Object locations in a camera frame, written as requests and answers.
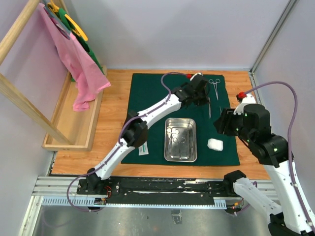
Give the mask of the white cotton balls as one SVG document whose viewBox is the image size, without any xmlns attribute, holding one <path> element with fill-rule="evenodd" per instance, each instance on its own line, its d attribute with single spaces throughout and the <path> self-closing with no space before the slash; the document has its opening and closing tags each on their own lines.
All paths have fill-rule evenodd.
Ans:
<svg viewBox="0 0 315 236">
<path fill-rule="evenodd" d="M 223 141 L 211 138 L 207 142 L 207 147 L 209 149 L 212 149 L 215 151 L 222 151 L 223 150 Z"/>
</svg>

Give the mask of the steel forceps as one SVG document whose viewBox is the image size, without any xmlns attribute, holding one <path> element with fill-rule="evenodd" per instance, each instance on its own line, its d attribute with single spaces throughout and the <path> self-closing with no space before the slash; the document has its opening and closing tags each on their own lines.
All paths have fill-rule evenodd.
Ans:
<svg viewBox="0 0 315 236">
<path fill-rule="evenodd" d="M 214 87 L 214 91 L 215 91 L 215 94 L 216 94 L 216 99 L 219 100 L 219 94 L 218 94 L 218 84 L 221 82 L 220 79 L 210 79 L 209 80 L 209 83 L 213 85 Z"/>
</svg>

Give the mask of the steel instrument tray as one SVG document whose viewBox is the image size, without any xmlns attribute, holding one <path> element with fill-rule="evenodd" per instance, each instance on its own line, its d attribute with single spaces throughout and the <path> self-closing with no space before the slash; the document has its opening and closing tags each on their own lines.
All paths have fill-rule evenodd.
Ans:
<svg viewBox="0 0 315 236">
<path fill-rule="evenodd" d="M 169 159 L 166 157 L 166 149 L 168 144 L 167 128 L 170 127 L 186 127 L 189 129 L 189 158 L 188 159 Z M 197 160 L 197 137 L 196 123 L 190 118 L 168 118 L 165 121 L 165 139 L 164 139 L 164 159 L 169 162 L 192 163 Z"/>
</svg>

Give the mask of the dark green surgical cloth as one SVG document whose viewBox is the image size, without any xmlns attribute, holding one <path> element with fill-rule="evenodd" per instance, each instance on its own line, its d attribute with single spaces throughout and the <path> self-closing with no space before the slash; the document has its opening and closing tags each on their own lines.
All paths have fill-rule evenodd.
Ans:
<svg viewBox="0 0 315 236">
<path fill-rule="evenodd" d="M 167 90 L 160 82 L 161 77 L 162 75 L 160 74 L 133 74 L 128 111 L 142 111 L 168 95 Z M 224 76 L 205 75 L 205 78 L 207 80 L 220 79 L 220 83 L 218 84 L 219 100 L 216 99 L 213 85 L 208 87 L 210 90 L 208 96 L 211 100 L 211 118 L 209 118 L 208 104 L 198 107 L 190 105 L 187 108 L 169 114 L 149 129 L 147 139 L 149 154 L 139 156 L 138 149 L 135 149 L 122 160 L 123 164 L 184 165 L 182 162 L 169 162 L 164 159 L 165 121 L 168 118 L 190 118 L 196 123 L 197 137 L 197 160 L 191 163 L 192 166 L 240 165 L 235 137 L 218 134 L 213 125 L 214 121 L 220 117 L 219 106 L 221 106 L 222 111 L 224 108 L 230 107 Z M 174 89 L 187 81 L 188 79 L 182 75 L 168 75 L 164 79 L 164 83 L 170 89 Z M 207 142 L 211 138 L 223 141 L 222 151 L 215 151 L 207 147 Z"/>
</svg>

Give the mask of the green white packet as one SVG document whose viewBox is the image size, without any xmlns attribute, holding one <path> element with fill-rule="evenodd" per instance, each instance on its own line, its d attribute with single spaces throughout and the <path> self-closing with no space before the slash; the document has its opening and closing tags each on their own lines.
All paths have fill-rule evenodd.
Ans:
<svg viewBox="0 0 315 236">
<path fill-rule="evenodd" d="M 138 148 L 138 151 L 139 151 L 139 156 L 148 155 L 148 154 L 149 154 L 149 151 L 148 151 L 147 142 L 145 142 L 143 145 L 141 145 L 141 146 Z"/>
</svg>

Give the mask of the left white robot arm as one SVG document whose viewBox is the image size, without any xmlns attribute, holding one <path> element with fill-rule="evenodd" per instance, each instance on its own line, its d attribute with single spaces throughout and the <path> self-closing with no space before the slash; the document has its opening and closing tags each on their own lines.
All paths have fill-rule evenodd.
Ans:
<svg viewBox="0 0 315 236">
<path fill-rule="evenodd" d="M 161 77 L 162 86 L 168 91 L 168 95 L 153 106 L 140 112 L 128 113 L 124 125 L 120 131 L 118 141 L 106 157 L 86 174 L 88 190 L 94 194 L 101 194 L 105 190 L 104 180 L 109 179 L 115 167 L 134 149 L 142 146 L 148 137 L 148 130 L 160 119 L 168 114 L 178 111 L 191 104 L 202 106 L 207 103 L 208 80 L 202 73 L 196 73 L 189 81 L 171 90 L 164 78 L 168 75 L 187 74 L 180 72 L 168 72 Z"/>
</svg>

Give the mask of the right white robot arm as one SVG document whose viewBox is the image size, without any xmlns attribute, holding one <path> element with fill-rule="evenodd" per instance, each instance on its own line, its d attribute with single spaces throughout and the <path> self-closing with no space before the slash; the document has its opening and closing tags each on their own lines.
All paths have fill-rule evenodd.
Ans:
<svg viewBox="0 0 315 236">
<path fill-rule="evenodd" d="M 224 193 L 244 198 L 264 215 L 273 236 L 313 236 L 315 214 L 298 185 L 288 141 L 271 132 L 270 113 L 265 107 L 247 104 L 241 112 L 224 109 L 214 127 L 219 134 L 236 136 L 247 145 L 270 177 L 279 202 L 258 190 L 240 170 L 224 176 Z"/>
</svg>

